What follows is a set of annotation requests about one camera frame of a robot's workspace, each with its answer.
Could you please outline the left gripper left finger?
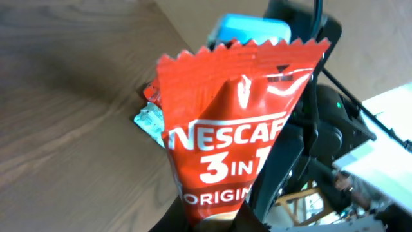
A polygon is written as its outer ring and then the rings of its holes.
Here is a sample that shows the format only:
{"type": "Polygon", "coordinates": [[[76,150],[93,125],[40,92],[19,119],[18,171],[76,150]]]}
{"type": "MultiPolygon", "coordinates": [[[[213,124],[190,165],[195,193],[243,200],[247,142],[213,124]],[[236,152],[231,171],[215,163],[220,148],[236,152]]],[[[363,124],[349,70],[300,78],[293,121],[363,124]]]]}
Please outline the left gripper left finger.
{"type": "Polygon", "coordinates": [[[176,197],[165,215],[149,232],[189,232],[190,224],[185,215],[180,197],[176,197]]]}

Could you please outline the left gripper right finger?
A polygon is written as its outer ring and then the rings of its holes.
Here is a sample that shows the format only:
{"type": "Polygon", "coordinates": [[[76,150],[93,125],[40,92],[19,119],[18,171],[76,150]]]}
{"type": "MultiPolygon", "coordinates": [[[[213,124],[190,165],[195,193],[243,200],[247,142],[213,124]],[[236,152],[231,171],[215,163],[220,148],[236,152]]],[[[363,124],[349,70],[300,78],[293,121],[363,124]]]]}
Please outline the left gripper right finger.
{"type": "Polygon", "coordinates": [[[230,232],[269,232],[269,229],[255,216],[248,204],[244,202],[232,222],[230,232]]]}

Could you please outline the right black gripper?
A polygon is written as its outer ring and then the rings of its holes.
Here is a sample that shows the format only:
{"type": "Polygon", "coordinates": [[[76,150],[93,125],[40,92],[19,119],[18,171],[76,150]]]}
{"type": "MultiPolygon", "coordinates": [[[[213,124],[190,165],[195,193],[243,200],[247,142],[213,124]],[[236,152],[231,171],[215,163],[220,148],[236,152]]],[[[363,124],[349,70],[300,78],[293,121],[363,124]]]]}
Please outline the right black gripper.
{"type": "Polygon", "coordinates": [[[341,37],[342,26],[323,14],[322,1],[314,1],[313,8],[290,1],[270,1],[264,16],[286,22],[292,40],[307,43],[310,39],[327,39],[330,47],[272,147],[252,187],[249,206],[264,221],[281,196],[298,193],[306,183],[320,178],[321,193],[327,203],[342,211],[350,203],[351,192],[335,188],[332,164],[362,143],[376,139],[367,129],[357,103],[346,93],[317,81],[341,37]]]}

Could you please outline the small red snack packet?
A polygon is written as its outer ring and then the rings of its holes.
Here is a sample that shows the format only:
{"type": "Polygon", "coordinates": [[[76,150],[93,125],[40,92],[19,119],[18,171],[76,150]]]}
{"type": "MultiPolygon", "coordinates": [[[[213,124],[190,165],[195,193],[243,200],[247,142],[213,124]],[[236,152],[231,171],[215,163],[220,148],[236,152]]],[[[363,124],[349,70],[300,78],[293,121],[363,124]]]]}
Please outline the small red snack packet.
{"type": "Polygon", "coordinates": [[[329,47],[251,40],[161,56],[162,137],[195,231],[230,227],[329,47]]]}

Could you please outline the light green snack packet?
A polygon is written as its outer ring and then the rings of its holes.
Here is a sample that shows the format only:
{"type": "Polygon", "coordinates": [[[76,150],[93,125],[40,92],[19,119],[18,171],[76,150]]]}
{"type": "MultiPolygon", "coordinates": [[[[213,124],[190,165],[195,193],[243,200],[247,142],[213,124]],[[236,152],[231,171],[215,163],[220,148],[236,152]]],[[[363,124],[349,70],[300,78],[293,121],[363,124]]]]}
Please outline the light green snack packet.
{"type": "Polygon", "coordinates": [[[140,113],[134,117],[133,122],[162,148],[165,148],[162,139],[162,132],[165,129],[164,116],[162,110],[157,105],[148,102],[147,105],[140,110],[140,113]]]}

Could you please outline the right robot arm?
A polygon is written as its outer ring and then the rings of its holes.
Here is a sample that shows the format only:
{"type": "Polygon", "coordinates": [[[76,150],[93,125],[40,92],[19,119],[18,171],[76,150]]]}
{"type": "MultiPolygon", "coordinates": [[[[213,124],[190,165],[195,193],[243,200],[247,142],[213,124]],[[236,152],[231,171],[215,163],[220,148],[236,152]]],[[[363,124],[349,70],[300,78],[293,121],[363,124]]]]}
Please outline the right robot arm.
{"type": "MultiPolygon", "coordinates": [[[[292,38],[305,42],[328,39],[335,46],[341,36],[341,25],[323,15],[322,1],[314,1],[313,10],[289,1],[270,1],[264,18],[284,21],[292,29],[292,38]]],[[[359,130],[369,137],[338,158],[335,165],[365,181],[393,207],[411,216],[411,84],[360,102],[324,67],[331,52],[327,50],[314,74],[325,74],[342,91],[349,106],[364,118],[359,130]]]]}

